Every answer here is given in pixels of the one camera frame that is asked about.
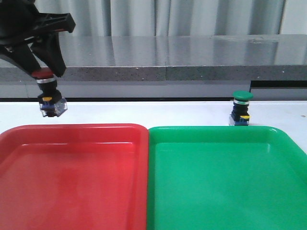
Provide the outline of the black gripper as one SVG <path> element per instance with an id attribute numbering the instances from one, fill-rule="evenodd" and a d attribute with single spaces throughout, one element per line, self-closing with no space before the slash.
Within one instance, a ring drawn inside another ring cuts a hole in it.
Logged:
<path id="1" fill-rule="evenodd" d="M 62 77 L 66 66 L 62 57 L 59 33 L 72 33 L 76 26 L 70 13 L 42 13 L 33 0 L 2 0 L 0 2 L 0 58 L 32 77 L 41 67 L 33 53 L 51 71 Z M 31 45 L 12 47 L 32 38 Z"/>

